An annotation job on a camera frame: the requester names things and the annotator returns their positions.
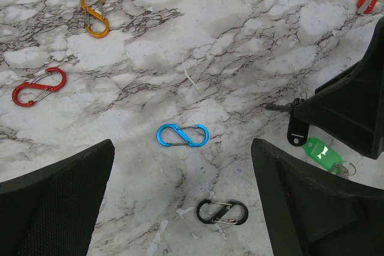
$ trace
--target debris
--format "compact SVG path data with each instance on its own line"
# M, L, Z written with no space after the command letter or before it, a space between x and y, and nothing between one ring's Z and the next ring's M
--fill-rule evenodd
M185 65L184 65L184 57L183 57L183 55L181 54L181 65L182 65L182 67L183 67L183 69L184 69L184 74L185 74L185 76L189 79L189 81L190 82L192 82L192 84L193 84L193 86L194 87L196 87L196 89L198 89L199 87L197 87L197 85L195 84L195 82L193 82L193 80L191 79L191 77L188 75L188 73L187 73L187 69L185 69Z
M223 235L223 239L227 240L227 235L224 233L223 229L217 223L215 223L215 227Z
M209 196L212 198L212 199L216 199L216 195L215 195L215 192L210 190L210 189L206 189L206 191L209 193Z
M161 222L160 227L156 232L155 239L152 241L151 245L149 246L149 248L146 251L146 254L145 254L146 256L153 256L156 253L156 251L158 250L158 246L160 244L160 241L161 241L161 235L164 234L164 231L167 228L167 225L168 225L168 220L163 220Z
M176 213L179 214L182 219L184 219L183 215L188 213L189 211L192 211L193 209L194 207L188 207L185 210L179 209L176 211Z
M193 237L193 240L195 240L195 241L198 239L198 237L194 233L191 233L191 236Z

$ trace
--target yellow carabiner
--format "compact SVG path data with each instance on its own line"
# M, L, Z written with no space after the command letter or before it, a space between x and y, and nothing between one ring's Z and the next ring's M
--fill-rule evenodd
M101 4L101 14L97 13L95 10L93 10L90 7L86 6L84 1L85 0L80 0L80 3L82 5L82 9L84 9L84 12L85 12L86 30L88 31L89 34L91 34L95 38L103 38L109 32L108 19L106 19L104 17L104 10L103 10L103 3L104 3L104 1L103 0L99 0L100 4ZM92 15L94 18L100 20L101 22L103 22L105 24L106 28L105 28L105 30L103 32L96 33L96 32L93 32L91 30L91 25L89 23L89 15Z

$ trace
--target orange carabiner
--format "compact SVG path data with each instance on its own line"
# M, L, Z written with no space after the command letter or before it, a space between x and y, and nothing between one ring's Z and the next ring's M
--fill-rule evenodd
M99 0L100 4L101 4L101 14L97 13L95 10L93 10L90 7L86 6L84 1L85 0L80 0L80 3L81 3L81 6L82 6L82 9L84 9L84 12L85 12L86 30L88 31L89 34L91 34L95 38L103 38L109 32L108 19L106 19L104 17L104 10L103 10L103 3L104 3L104 1L103 0ZM91 30L91 25L89 23L89 15L92 15L94 18L100 20L101 22L103 22L105 24L106 28L105 28L105 30L103 32L96 33L96 32L93 32Z
M44 77L48 76L50 73L53 73L53 72L60 73L62 76L61 82L58 85L51 86L51 85L42 85L42 84L36 83L39 80L43 79ZM21 107L32 106L36 102L43 100L51 92L55 92L55 91L61 89L65 85L66 82L67 82L67 76L65 75L64 71L62 71L60 68L57 68L57 67L47 68L43 73L39 74L35 79L18 85L18 87L16 87L12 92L12 100L16 105L21 106ZM36 97L29 100L27 103L21 103L19 101L19 93L24 88L33 88L33 89L39 89L42 91ZM37 100L37 98L41 94L44 94L44 95L39 100Z

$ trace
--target black carabiner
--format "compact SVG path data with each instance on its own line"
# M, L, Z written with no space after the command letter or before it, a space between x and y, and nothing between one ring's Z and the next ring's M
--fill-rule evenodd
M209 219L203 219L200 216L200 209L203 205L223 205L222 208L220 208L213 216L211 216ZM241 206L243 209L243 214L241 215L240 219L224 219L222 218L230 209L232 209L234 206ZM222 224L229 224L229 225L241 225L244 224L244 222L248 219L249 211L248 208L244 203L241 203L240 201L236 200L230 200L228 203L221 203L221 202L215 202L212 203L212 200L204 199L201 201L197 207L196 207L196 215L200 222L203 222L204 224L215 224L215 223L222 223Z

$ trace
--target carabiner wire gate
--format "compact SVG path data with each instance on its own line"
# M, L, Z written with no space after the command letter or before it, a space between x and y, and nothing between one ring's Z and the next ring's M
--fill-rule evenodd
M37 82L40 81L41 79L51 75L52 73L60 73L62 76L61 82L56 85L56 86L51 86L51 85L42 85L38 84ZM51 67L47 68L45 71L40 73L38 76L36 76L34 79L23 82L22 84L18 85L13 92L12 92L12 100L13 102L21 107L28 107L34 105L36 102L39 102L43 100L45 97L47 97L49 94L52 92L55 92L59 89L61 89L67 82L67 76L65 75L64 71L62 71L60 68L57 67ZM38 95L30 99L26 103L21 103L19 101L19 94L21 90L26 89L26 88L33 88L33 89L39 89L42 90Z
M164 130L165 128L171 128L174 130L174 132L177 133L177 135L180 136L180 138L182 138L185 142L179 142L179 143L167 143L167 142L164 142L162 139L161 139L161 132L162 130ZM193 142L182 130L183 129L201 129L204 131L205 133L205 138L204 138L204 141L202 141L201 143L195 143ZM203 126L203 125L200 125L200 124L196 124L195 126L184 126L184 127L179 127L177 126L176 124L164 124L163 126L161 126L158 130L157 130L157 133L156 133L156 137L157 137L157 141L165 146L165 147L169 147L169 146L184 146L184 145L188 145L189 147L201 147L203 145L205 145L207 142L208 142L208 139L209 139L209 132L208 130Z
M205 204L208 204L208 205L217 204L217 205L222 205L223 207L220 208L210 218L204 219L200 215L200 210L201 210L202 206L205 205ZM242 210L243 210L243 213L239 217L239 219L224 219L223 216L230 209L235 207L236 205L242 207ZM246 205L244 203L240 202L240 201L230 200L230 201L228 201L228 203L222 203L222 202L214 202L213 203L212 200L204 199L203 201L201 201L197 205L197 207L196 207L196 215L197 215L197 218L199 219L199 221L204 223L204 224L222 223L222 224L228 224L228 225L241 225L241 224L244 224L246 222L246 220L248 219L249 211L248 211L248 208L246 207Z
M109 23L108 23L108 19L106 19L105 16L104 16L104 8L103 8L104 1L103 0L98 0L98 1L100 3L100 6L101 6L101 9L100 9L101 10L101 14L96 12L95 10L93 10L91 7L85 5L85 0L80 0L80 3L81 3L81 6L82 6L82 9L84 10L84 13L85 13L86 30L93 37L95 37L95 38L102 38L102 37L106 36L109 33ZM96 19L98 19L99 21L104 23L104 25L106 27L105 27L105 30L103 32L96 33L94 31L92 31L91 23L89 21L89 15L92 15L93 17L95 17Z

